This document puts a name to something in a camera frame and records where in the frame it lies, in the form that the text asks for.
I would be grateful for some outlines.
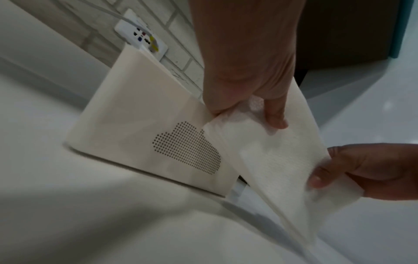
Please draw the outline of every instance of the teal object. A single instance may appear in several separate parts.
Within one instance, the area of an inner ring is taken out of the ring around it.
[[[389,56],[396,59],[401,51],[402,41],[404,39],[406,26],[411,15],[414,0],[401,0],[399,3],[398,17],[396,19],[395,29],[392,36],[392,44],[389,50]]]

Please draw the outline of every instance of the white brick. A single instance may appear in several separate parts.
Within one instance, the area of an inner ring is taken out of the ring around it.
[[[177,67],[183,69],[189,61],[190,56],[176,42],[176,40],[161,26],[161,24],[150,14],[147,9],[137,0],[123,0],[117,7],[120,13],[131,8],[162,41],[167,44],[169,50],[165,54]]]
[[[189,7],[189,1],[188,0],[174,0],[174,3],[181,10],[181,12],[187,18],[187,20],[189,20],[190,23],[193,23],[192,13],[190,12],[190,7]]]
[[[98,37],[95,37],[92,42],[87,45],[86,51],[109,67],[113,66],[120,54],[120,51]]]
[[[172,65],[171,61],[164,57],[160,62],[173,74],[173,76],[184,86],[184,88],[186,88],[187,91],[189,91],[195,98],[200,97],[202,91],[194,85],[193,82],[189,81],[183,73],[176,69],[176,67]]]
[[[119,38],[117,33],[114,31],[114,26],[117,24],[119,19],[98,11],[78,0],[58,0],[64,6],[66,6],[76,16],[81,18],[87,25],[96,29],[105,39],[112,42],[119,49],[123,49],[124,41]],[[109,9],[105,3],[101,0],[89,0],[90,2]]]
[[[168,0],[143,0],[145,5],[163,22],[167,24],[175,11],[175,7]]]
[[[184,18],[177,14],[169,27],[170,31],[180,41],[181,44],[190,52],[196,61],[203,66],[203,59],[200,54],[199,46],[195,32],[192,27],[184,20]]]
[[[187,69],[184,71],[185,75],[189,77],[201,90],[203,90],[203,68],[194,60],[191,61]]]
[[[90,34],[88,28],[50,0],[13,0],[13,2],[78,46]]]

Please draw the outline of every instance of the hand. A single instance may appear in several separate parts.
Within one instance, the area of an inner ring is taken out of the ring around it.
[[[418,145],[358,144],[328,149],[332,160],[317,167],[308,185],[323,188],[346,173],[364,197],[418,199]]]
[[[219,114],[254,94],[265,99],[271,126],[288,126],[284,107],[304,2],[189,1],[205,63],[203,100],[212,113]]]

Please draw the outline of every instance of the power outlet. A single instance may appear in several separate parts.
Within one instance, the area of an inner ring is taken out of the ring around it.
[[[147,25],[144,21],[142,21],[141,18],[139,18],[132,9],[126,10],[125,14],[123,15],[127,19],[131,20],[135,24],[138,24],[146,29],[149,30]],[[151,41],[149,39],[149,36],[140,30],[139,28],[136,28],[135,26],[132,26],[131,24],[120,20],[116,26],[115,31],[121,35],[129,44],[136,47],[137,49],[142,49],[150,52],[158,61],[162,59],[164,54],[167,52],[169,47],[158,37],[156,36],[152,31],[152,36],[157,40],[158,44],[158,51],[151,52],[149,50],[149,46],[151,45]]]

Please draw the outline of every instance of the paper towel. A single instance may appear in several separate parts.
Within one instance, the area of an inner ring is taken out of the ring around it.
[[[280,216],[287,231],[312,244],[325,218],[356,201],[363,190],[346,175],[315,190],[306,181],[330,159],[295,80],[287,95],[289,127],[276,130],[264,118],[263,100],[252,97],[204,126],[207,139]]]

